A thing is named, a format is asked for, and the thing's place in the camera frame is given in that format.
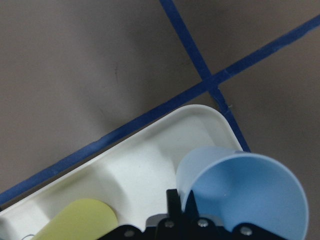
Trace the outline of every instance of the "white tray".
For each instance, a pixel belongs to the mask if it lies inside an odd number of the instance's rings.
[[[167,212],[166,190],[176,188],[180,160],[202,146],[242,150],[218,111],[181,107],[0,212],[0,239],[36,234],[81,198],[107,203],[121,225],[143,230],[148,217]]]

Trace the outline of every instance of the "yellow object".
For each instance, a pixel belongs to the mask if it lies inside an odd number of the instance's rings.
[[[107,204],[85,198],[66,206],[32,240],[97,240],[117,226]]]

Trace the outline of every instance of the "blue tape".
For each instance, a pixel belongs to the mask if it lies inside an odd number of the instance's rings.
[[[291,30],[290,32],[282,35],[276,40],[268,43],[267,45],[261,47],[257,51],[249,54],[248,56],[242,58],[241,60],[235,62],[229,67],[213,75],[213,78],[208,81],[210,84],[215,86],[223,83],[224,81],[232,78],[233,76],[241,73],[247,68],[255,65],[261,60],[269,57],[280,49],[292,44],[296,40],[302,38],[308,32],[314,30],[320,26],[320,15],[312,18],[311,20],[305,22],[304,24],[298,26],[297,28]]]
[[[198,83],[197,85],[171,98],[167,102],[153,108],[145,114],[108,133],[98,141],[90,143],[89,145],[58,161],[56,164],[38,172],[27,180],[24,180],[7,191],[1,193],[0,205],[18,197],[19,195],[43,183],[44,181],[49,180],[50,178],[72,167],[87,157],[101,151],[102,149],[119,141],[123,137],[133,133],[136,130],[139,130],[145,125],[150,124],[163,115],[187,103],[188,101],[200,96],[206,91],[207,89],[205,84],[203,82]]]
[[[172,26],[175,29],[175,32],[179,36],[186,52],[188,53],[192,63],[199,73],[202,81],[204,82],[208,92],[211,97],[215,99],[217,102],[221,114],[227,119],[229,122],[234,134],[236,135],[241,147],[243,150],[250,152],[249,146],[241,133],[241,130],[231,112],[228,105],[226,104],[226,100],[222,95],[221,91],[218,88],[218,82],[213,78],[204,58],[202,57],[198,47],[193,40],[190,32],[187,29],[183,19],[181,18],[175,4],[172,0],[160,0],[161,5],[167,14],[168,18],[171,21]]]

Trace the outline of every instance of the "light blue plastic cup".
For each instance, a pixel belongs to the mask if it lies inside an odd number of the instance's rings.
[[[288,240],[306,236],[305,192],[294,174],[270,157],[197,148],[179,164],[176,184],[183,211],[192,190],[199,213],[219,217],[228,231],[251,223]]]

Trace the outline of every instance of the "gray floor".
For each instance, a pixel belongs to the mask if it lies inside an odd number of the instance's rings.
[[[175,3],[213,73],[320,14],[313,0]],[[220,86],[251,150],[302,182],[309,240],[320,234],[319,39]],[[2,2],[0,44],[0,192],[201,81],[158,1]]]

